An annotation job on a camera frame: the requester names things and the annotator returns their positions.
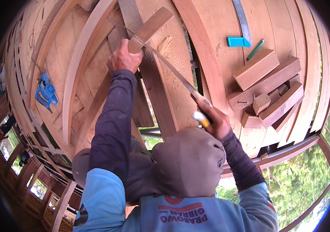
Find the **wood shavings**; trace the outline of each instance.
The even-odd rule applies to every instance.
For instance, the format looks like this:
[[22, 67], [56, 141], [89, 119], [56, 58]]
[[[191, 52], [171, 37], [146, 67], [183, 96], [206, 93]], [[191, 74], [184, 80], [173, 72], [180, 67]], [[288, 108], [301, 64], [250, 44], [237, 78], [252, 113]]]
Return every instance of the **wood shavings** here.
[[222, 47], [223, 47], [223, 43], [220, 42], [218, 43], [217, 47], [216, 47], [216, 56], [220, 56], [220, 51], [222, 50]]
[[166, 54], [173, 43], [173, 38], [171, 36], [164, 39], [158, 46], [157, 50], [162, 55]]

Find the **man's right hand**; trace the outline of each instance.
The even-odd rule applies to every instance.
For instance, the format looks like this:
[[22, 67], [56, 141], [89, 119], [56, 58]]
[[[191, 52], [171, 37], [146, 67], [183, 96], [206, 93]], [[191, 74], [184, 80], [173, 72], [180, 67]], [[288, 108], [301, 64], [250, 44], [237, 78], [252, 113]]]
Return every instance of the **man's right hand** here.
[[127, 48], [128, 42], [128, 39], [121, 40], [117, 49], [108, 58], [107, 66], [111, 74], [120, 69], [127, 69], [135, 73], [142, 62], [144, 50], [141, 49], [136, 54], [129, 53]]
[[215, 107], [209, 106], [203, 100], [197, 99], [196, 103], [198, 107], [214, 121], [211, 126], [205, 128], [205, 131], [209, 132], [209, 134], [214, 136], [217, 140], [222, 141], [232, 130], [228, 115]]

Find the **light blue t-shirt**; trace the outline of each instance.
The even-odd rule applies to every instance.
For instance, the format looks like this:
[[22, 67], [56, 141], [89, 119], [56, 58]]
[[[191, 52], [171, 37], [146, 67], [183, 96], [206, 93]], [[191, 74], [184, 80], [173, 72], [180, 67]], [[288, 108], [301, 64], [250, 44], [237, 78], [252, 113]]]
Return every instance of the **light blue t-shirt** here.
[[212, 197], [146, 196], [125, 219], [125, 190], [115, 174], [88, 172], [73, 231], [278, 231], [266, 184], [239, 193], [240, 203]]

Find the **dark long sleeve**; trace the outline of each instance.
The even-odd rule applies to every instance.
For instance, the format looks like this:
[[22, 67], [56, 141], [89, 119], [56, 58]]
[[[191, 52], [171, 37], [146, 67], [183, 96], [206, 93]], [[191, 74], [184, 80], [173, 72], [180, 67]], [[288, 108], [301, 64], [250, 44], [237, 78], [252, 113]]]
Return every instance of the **dark long sleeve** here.
[[232, 130], [222, 140], [222, 143], [227, 154], [227, 162], [231, 167], [239, 192], [265, 182], [258, 167], [256, 167], [250, 157], [243, 151], [240, 141]]
[[89, 156], [89, 170], [105, 169], [117, 175], [123, 183], [129, 170], [131, 114], [137, 80], [126, 69], [117, 70], [99, 116]]

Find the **pencil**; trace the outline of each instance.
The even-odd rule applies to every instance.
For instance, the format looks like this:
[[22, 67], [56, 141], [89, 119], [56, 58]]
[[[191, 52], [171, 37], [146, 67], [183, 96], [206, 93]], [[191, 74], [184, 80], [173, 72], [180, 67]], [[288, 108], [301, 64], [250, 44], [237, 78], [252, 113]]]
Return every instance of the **pencil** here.
[[260, 43], [256, 46], [256, 48], [252, 51], [252, 53], [247, 57], [247, 59], [251, 59], [251, 57], [256, 53], [256, 51], [261, 47], [261, 45], [264, 43], [265, 39], [260, 41]]

